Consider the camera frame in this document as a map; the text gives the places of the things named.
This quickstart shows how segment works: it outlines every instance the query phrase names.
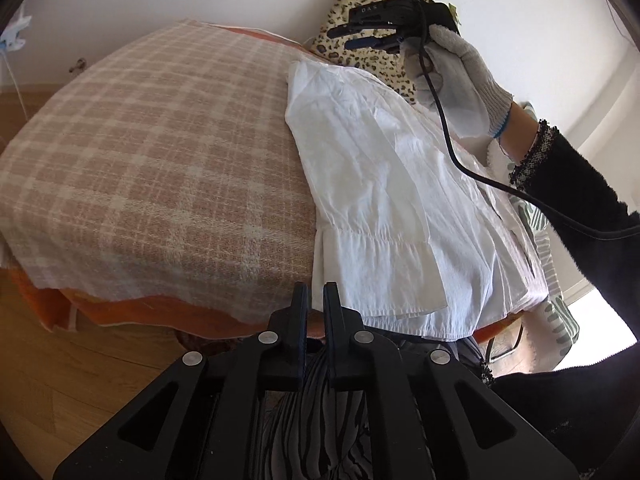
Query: chair leg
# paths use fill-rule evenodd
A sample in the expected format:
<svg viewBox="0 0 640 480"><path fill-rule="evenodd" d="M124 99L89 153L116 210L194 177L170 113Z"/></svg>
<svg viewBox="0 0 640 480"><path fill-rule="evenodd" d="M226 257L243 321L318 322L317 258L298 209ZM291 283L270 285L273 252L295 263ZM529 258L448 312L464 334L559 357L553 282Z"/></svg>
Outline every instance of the chair leg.
<svg viewBox="0 0 640 480"><path fill-rule="evenodd" d="M518 346L520 345L520 342L522 341L522 333L524 332L524 325L522 324L522 322L520 322L520 331L518 332L518 338L516 339L516 343L513 345L513 348L502 352L501 354L498 354L497 356L492 356L491 355L491 350L494 349L494 343L495 343L495 337L492 337L491 339L489 339L489 342L486 344L486 356L485 356L485 360L489 363L495 363L496 361L502 359L503 357L507 357L507 355L513 354L517 349Z"/></svg>

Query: pink plaid fabric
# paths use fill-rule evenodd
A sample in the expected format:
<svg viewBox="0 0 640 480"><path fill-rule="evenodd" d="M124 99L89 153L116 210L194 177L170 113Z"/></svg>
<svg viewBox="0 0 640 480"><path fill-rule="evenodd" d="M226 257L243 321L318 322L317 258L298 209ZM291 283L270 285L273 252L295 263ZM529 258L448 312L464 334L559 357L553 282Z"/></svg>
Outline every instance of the pink plaid fabric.
<svg viewBox="0 0 640 480"><path fill-rule="evenodd" d="M55 94L0 159L0 232L39 288L257 322L309 281L316 210L284 120L309 56L181 22Z"/></svg>

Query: white cord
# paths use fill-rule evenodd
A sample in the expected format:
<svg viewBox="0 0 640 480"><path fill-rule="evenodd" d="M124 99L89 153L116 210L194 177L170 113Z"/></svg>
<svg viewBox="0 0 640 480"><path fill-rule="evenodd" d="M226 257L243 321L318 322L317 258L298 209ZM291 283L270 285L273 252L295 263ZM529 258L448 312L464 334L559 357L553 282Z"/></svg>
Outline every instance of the white cord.
<svg viewBox="0 0 640 480"><path fill-rule="evenodd" d="M27 107L24 105L24 101L22 100L22 94L20 93L20 89L18 88L18 83L14 77L14 71L11 70L11 66L9 65L9 60L6 58L6 52L4 48L0 48L0 52L2 52L2 57L4 57L4 63L6 64L6 68L9 71L9 76L11 76L12 81L14 82L15 91L18 92L18 100L20 101L20 105L22 106L22 111L24 112L24 118L29 122L29 115L27 113Z"/></svg>

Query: person's hand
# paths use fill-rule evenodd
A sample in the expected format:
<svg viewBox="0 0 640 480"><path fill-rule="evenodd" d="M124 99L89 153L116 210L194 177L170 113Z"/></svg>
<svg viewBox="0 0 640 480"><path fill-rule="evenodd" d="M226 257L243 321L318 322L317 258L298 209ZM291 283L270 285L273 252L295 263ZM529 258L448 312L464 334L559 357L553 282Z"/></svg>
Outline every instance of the person's hand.
<svg viewBox="0 0 640 480"><path fill-rule="evenodd" d="M478 51L452 30L431 25L433 41L425 46L433 66L430 78L450 129L459 137L498 137L506 126L513 95L498 86ZM416 88L416 99L437 111L418 60L420 40L402 42L404 70ZM424 58L427 70L428 58Z"/></svg>

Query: leopard print cushion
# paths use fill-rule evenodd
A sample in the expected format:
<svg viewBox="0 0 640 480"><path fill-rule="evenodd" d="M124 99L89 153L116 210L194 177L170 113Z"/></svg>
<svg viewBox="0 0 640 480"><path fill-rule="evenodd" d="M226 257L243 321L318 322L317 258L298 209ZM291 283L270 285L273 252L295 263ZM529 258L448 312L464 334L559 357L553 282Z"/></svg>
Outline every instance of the leopard print cushion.
<svg viewBox="0 0 640 480"><path fill-rule="evenodd" d="M366 36L386 36L387 34L392 34L394 32L393 30L366 30L358 34L353 34L352 36L345 36L335 40L330 40L326 36L327 30L330 28L349 21L349 9L351 9L351 7L378 1L380 0L338 0L331 8L326 23L320 27L320 34L314 38L309 50L332 63L343 66L354 66L371 72L411 104L414 104L415 87L404 73L404 66L399 54L387 54L383 50L374 50L372 48L346 50L344 47L344 43L347 40L364 38Z"/></svg>

